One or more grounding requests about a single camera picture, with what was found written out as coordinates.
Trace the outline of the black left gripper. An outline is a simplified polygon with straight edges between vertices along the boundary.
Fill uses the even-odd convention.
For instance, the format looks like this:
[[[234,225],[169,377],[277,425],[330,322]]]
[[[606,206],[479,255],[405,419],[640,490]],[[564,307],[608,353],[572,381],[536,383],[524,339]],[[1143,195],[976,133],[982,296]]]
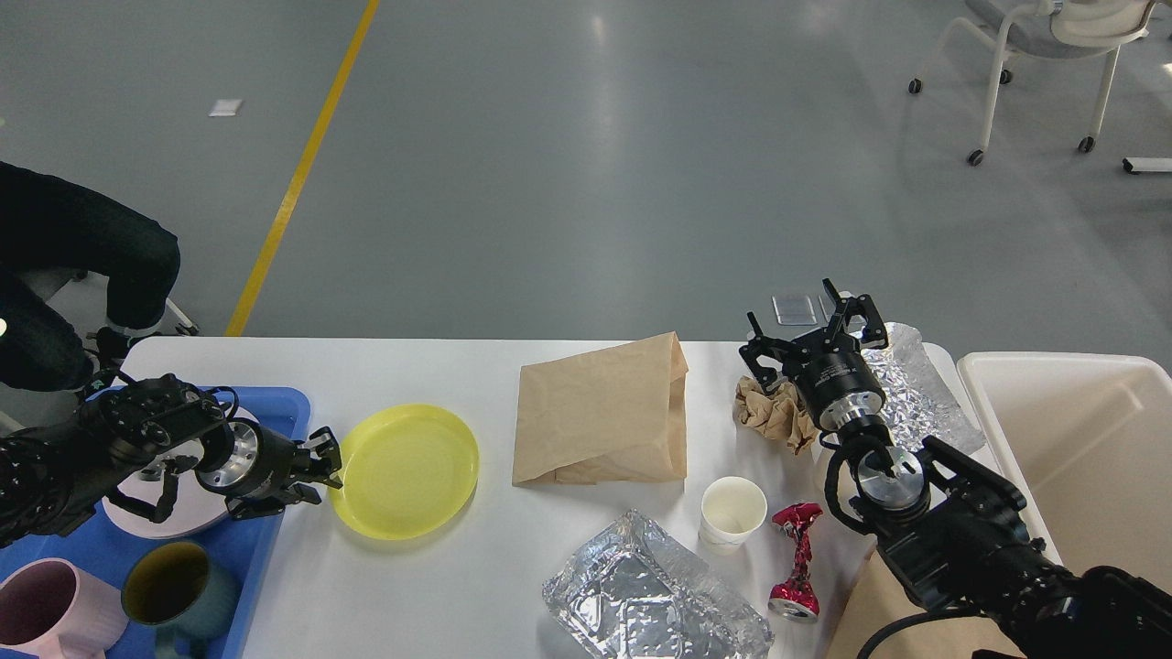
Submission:
[[[316,489],[304,483],[343,488],[341,447],[331,427],[293,441],[246,417],[202,435],[202,449],[197,478],[205,491],[226,498],[234,521],[268,517],[299,503],[320,504]]]

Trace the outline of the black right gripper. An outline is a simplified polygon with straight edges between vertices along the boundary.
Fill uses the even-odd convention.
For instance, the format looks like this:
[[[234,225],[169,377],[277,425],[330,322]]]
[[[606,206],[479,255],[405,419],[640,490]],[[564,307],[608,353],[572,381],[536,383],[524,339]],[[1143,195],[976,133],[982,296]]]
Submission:
[[[883,315],[870,295],[843,295],[831,279],[823,288],[833,304],[823,332],[808,332],[791,340],[765,335],[756,314],[747,313],[751,332],[738,354],[765,394],[790,380],[822,432],[839,432],[866,417],[883,424],[883,385],[863,358],[863,349],[888,349]],[[849,326],[861,319],[861,334]]]

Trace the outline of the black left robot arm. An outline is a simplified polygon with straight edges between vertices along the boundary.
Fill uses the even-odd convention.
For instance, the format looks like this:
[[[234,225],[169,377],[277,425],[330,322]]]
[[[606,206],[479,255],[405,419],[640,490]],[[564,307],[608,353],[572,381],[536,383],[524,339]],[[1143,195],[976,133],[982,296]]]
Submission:
[[[227,385],[200,388],[168,373],[135,380],[114,372],[64,422],[4,437],[4,546],[27,535],[70,535],[101,500],[162,523],[193,474],[227,516],[255,519],[299,503],[319,485],[343,487],[339,439],[327,427],[288,439],[241,417]]]

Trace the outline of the brown paper bag under arm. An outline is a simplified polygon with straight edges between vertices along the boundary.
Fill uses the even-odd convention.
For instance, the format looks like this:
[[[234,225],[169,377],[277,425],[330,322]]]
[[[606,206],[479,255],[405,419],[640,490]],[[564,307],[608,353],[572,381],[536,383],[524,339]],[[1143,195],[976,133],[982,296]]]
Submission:
[[[854,658],[867,639],[891,621],[920,613],[883,558],[872,550],[863,563],[824,658]],[[1022,658],[1020,650],[984,618],[920,624],[880,643],[874,658],[970,658],[977,650]]]

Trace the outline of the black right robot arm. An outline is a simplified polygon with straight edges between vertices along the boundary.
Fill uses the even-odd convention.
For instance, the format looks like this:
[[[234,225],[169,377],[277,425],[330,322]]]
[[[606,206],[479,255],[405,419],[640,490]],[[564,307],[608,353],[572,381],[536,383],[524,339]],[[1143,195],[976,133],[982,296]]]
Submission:
[[[1168,593],[1122,568],[1075,575],[1026,530],[1026,494],[942,439],[897,446],[886,395],[863,354],[890,335],[868,295],[823,280],[833,313],[798,338],[766,337],[757,317],[740,355],[772,394],[793,383],[829,451],[829,512],[875,550],[919,613],[890,621],[858,655],[902,630],[981,617],[1026,658],[1167,658]]]

